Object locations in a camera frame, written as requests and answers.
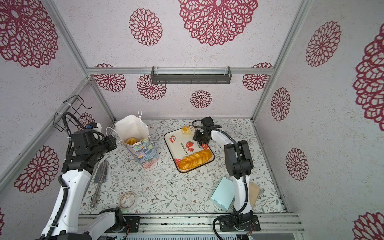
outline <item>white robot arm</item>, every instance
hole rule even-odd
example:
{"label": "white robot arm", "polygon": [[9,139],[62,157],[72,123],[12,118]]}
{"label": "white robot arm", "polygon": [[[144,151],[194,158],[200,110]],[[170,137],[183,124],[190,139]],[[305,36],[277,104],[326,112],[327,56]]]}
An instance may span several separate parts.
{"label": "white robot arm", "polygon": [[[197,121],[200,121],[202,126],[195,126],[194,123]],[[249,176],[253,169],[251,153],[246,140],[235,141],[220,129],[220,125],[215,125],[211,117],[195,120],[192,122],[192,126],[202,129],[202,131],[196,131],[193,137],[193,140],[197,141],[199,145],[208,144],[210,140],[213,140],[224,146],[225,167],[232,176],[235,187],[235,212],[217,217],[212,223],[215,234],[220,240],[223,240],[215,229],[216,221],[220,220],[224,225],[234,227],[236,230],[244,230],[250,223],[255,225],[256,222],[248,194]]]}
{"label": "white robot arm", "polygon": [[[211,138],[213,141],[219,143],[222,146],[225,146],[227,144],[233,144],[233,142],[227,137],[224,133],[212,130],[211,131]],[[249,175],[245,176],[246,182],[247,182],[247,188],[249,189]],[[235,210],[238,211],[241,209],[245,202],[245,188],[243,185],[243,179],[239,178],[237,179],[234,175],[232,176],[232,181],[235,186],[235,203],[233,206],[235,207]],[[247,206],[244,208],[241,214],[249,213],[251,211],[251,205],[249,203],[249,196],[247,201]]]}
{"label": "white robot arm", "polygon": [[66,116],[72,117],[79,126],[82,124],[69,112],[63,114],[63,124],[70,137],[63,175],[58,177],[61,189],[47,225],[41,232],[41,240],[97,240],[107,229],[120,230],[124,219],[119,208],[100,212],[93,223],[78,231],[78,218],[81,201],[94,166],[109,151],[116,149],[116,138],[104,136],[100,125],[88,123],[83,130],[71,133]]}

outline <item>paper bag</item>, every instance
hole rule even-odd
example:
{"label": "paper bag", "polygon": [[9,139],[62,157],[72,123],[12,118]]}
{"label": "paper bag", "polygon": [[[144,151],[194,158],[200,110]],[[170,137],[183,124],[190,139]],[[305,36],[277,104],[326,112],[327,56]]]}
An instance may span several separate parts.
{"label": "paper bag", "polygon": [[[126,116],[115,124],[115,130],[134,158],[144,169],[148,169],[157,162],[157,149],[149,135],[148,126],[140,117],[140,113],[139,118],[135,115]],[[131,137],[139,142],[132,145],[125,143]]]}

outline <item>table surface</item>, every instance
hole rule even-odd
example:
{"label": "table surface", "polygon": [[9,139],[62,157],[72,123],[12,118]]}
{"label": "table surface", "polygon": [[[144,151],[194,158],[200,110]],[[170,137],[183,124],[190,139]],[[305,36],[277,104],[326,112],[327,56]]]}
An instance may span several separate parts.
{"label": "table surface", "polygon": [[[265,164],[252,123],[249,119],[215,119],[234,139],[248,141],[253,170],[250,181],[260,186],[261,192],[253,207],[254,212],[285,212]],[[101,186],[100,201],[90,208],[96,189],[93,178],[84,196],[80,214],[98,214],[103,209],[119,206],[120,197],[126,192],[137,195],[137,203],[123,213],[221,213],[225,212],[210,201],[221,177],[231,179],[224,161],[223,146],[214,141],[209,144],[215,160],[187,173],[180,173],[168,151],[164,134],[190,125],[192,120],[144,120],[156,143],[158,164],[144,170],[121,142],[118,148],[107,153],[106,182]]]}

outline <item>pastry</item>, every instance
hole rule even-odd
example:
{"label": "pastry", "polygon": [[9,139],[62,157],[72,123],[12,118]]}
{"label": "pastry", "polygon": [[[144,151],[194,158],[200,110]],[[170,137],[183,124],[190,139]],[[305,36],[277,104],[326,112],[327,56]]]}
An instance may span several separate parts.
{"label": "pastry", "polygon": [[196,132],[196,129],[192,126],[183,126],[181,132],[186,135],[193,135]]}
{"label": "pastry", "polygon": [[190,168],[198,167],[212,158],[212,152],[209,149],[204,149],[200,152],[195,152],[192,155],[184,157],[179,162],[179,168],[181,170],[187,170]]}
{"label": "pastry", "polygon": [[131,137],[131,138],[128,138],[128,140],[125,143],[129,144],[129,145],[133,145],[133,144],[137,143],[137,140],[136,140],[136,138]]}

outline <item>tray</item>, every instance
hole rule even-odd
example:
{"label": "tray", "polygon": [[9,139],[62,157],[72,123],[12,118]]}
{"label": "tray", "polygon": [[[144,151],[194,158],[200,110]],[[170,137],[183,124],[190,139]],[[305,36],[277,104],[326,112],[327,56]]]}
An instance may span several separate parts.
{"label": "tray", "polygon": [[[193,138],[193,135],[183,134],[182,131],[181,131],[181,128],[177,129],[177,130],[174,130],[172,132],[166,133],[164,135],[164,140],[166,141],[166,144],[167,144],[168,150],[170,152],[170,155],[171,155],[171,157],[173,159],[173,162],[174,162],[174,164],[176,166],[176,169],[179,172],[183,172],[183,173],[189,172],[189,171],[191,171],[193,169],[196,169],[198,167],[204,166],[205,164],[210,163],[210,162],[212,162],[215,159],[215,154],[212,152],[212,150],[208,146],[208,144],[203,144],[203,146],[206,149],[209,149],[211,151],[211,153],[212,153],[211,159],[209,159],[207,162],[201,164],[200,166],[197,166],[197,167],[194,167],[194,168],[191,168],[191,169],[187,169],[187,170],[179,169],[178,166],[176,165],[175,159],[183,159],[186,156],[189,156],[189,155],[191,155],[191,154],[193,154],[195,152],[200,152],[201,150],[204,149],[202,147],[199,147],[199,144],[196,141],[194,141],[192,138]],[[191,142],[190,144],[192,144],[192,146],[191,146],[191,148],[193,149],[192,151],[191,151],[191,149],[189,147],[186,147],[186,144],[189,141]]]}

